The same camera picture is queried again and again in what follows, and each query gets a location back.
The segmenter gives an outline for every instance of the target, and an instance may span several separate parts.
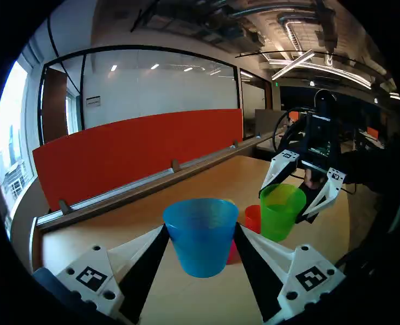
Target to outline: desk divider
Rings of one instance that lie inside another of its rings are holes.
[[[242,141],[240,109],[194,110],[86,129],[33,150],[48,204],[59,210]]]

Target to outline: window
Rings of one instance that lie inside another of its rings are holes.
[[[73,95],[68,93],[66,95],[66,123],[68,127],[68,134],[79,131],[77,117],[76,99]]]
[[[0,187],[9,212],[33,176],[27,171],[25,150],[21,148],[21,111],[26,80],[27,72],[15,62],[0,99]]]

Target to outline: desk surface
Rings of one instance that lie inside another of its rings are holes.
[[[164,209],[177,201],[214,197],[231,199],[239,208],[238,221],[244,223],[244,210],[259,204],[259,188],[269,162],[236,156],[198,175],[116,210],[43,236],[43,264],[58,273],[93,244],[111,249],[162,224]],[[299,185],[288,177],[284,183]],[[309,243],[331,262],[349,246],[349,208],[341,192],[336,203],[323,210],[312,225],[294,226],[282,245],[294,248]],[[171,241],[165,250],[141,315],[143,325],[156,323],[204,324],[261,323],[261,315],[242,263],[228,265],[217,276],[207,279],[187,275],[177,261]]]

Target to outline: exposed duct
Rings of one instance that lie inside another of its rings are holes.
[[[261,14],[262,12],[269,12],[269,11],[278,11],[278,10],[302,10],[302,11],[314,11],[316,9],[315,6],[307,3],[292,3],[292,2],[278,2],[274,4],[268,5],[257,5],[250,8],[246,8],[244,10],[234,12],[230,14],[230,18],[241,18],[248,15],[253,14]]]
[[[277,21],[283,27],[284,31],[289,37],[289,40],[292,42],[293,47],[298,51],[299,55],[302,55],[303,48],[291,25],[296,23],[320,24],[317,15],[312,12],[283,13],[278,15]]]

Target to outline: black cable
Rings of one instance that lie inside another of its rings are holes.
[[[275,152],[278,151],[277,150],[277,145],[275,144],[275,135],[277,133],[278,125],[280,124],[281,120],[285,116],[287,116],[290,112],[305,112],[305,111],[308,111],[308,109],[307,108],[296,108],[296,107],[294,107],[294,108],[288,109],[287,111],[284,112],[283,115],[280,116],[280,118],[278,119],[277,124],[275,125],[274,132],[272,133],[272,146],[274,147]]]
[[[291,176],[294,177],[294,178],[298,178],[298,179],[304,179],[304,177],[296,176],[294,174],[291,174]]]
[[[349,192],[348,190],[344,189],[343,187],[341,189],[350,195],[354,195],[355,193],[357,193],[357,183],[355,183],[355,190],[353,190],[353,193]]]
[[[48,19],[47,19],[47,28],[48,28],[49,40],[50,40],[50,42],[51,42],[51,45],[53,46],[53,50],[54,50],[55,56],[56,56],[57,58],[59,58],[60,55],[59,55],[59,52],[57,51],[57,48],[55,47],[55,43],[54,43],[54,39],[53,39],[53,33],[51,32],[51,16],[48,16]],[[63,62],[60,62],[60,65],[61,65],[61,67],[63,68],[64,73],[66,73],[66,75],[68,76],[70,82],[74,85],[76,91],[77,91],[79,94],[81,94],[80,91],[78,90],[78,88],[76,87],[76,85],[74,84],[74,82],[72,81],[72,79],[70,78],[68,72],[67,72],[66,69],[64,68]]]

